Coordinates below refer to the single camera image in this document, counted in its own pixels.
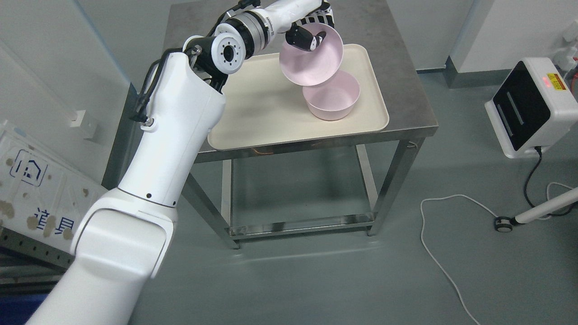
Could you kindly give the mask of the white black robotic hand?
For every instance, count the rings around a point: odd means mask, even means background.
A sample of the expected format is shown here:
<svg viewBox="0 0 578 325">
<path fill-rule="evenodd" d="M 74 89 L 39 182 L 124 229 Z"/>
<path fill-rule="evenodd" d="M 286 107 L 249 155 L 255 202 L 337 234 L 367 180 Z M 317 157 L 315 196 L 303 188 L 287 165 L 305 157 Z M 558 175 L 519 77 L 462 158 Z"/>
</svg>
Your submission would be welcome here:
<svg viewBox="0 0 578 325">
<path fill-rule="evenodd" d="M 334 12 L 331 4 L 323 0 L 318 9 L 291 25 L 285 33 L 285 43 L 295 49 L 312 52 L 326 38 L 328 26 L 335 26 Z"/>
</svg>

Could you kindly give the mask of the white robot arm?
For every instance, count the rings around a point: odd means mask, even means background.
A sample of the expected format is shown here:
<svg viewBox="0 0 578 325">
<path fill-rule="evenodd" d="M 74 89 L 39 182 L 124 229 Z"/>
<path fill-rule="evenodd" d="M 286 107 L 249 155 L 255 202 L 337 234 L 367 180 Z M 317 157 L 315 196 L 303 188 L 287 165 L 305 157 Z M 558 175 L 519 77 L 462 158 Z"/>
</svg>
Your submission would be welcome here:
<svg viewBox="0 0 578 325">
<path fill-rule="evenodd" d="M 72 239 L 75 259 L 29 325 L 126 325 L 171 245 L 176 205 L 194 160 L 223 114 L 230 74 L 278 33 L 332 15 L 324 0 L 241 0 L 206 36 L 151 66 L 137 101 L 143 135 L 118 187 L 99 198 Z"/>
</svg>

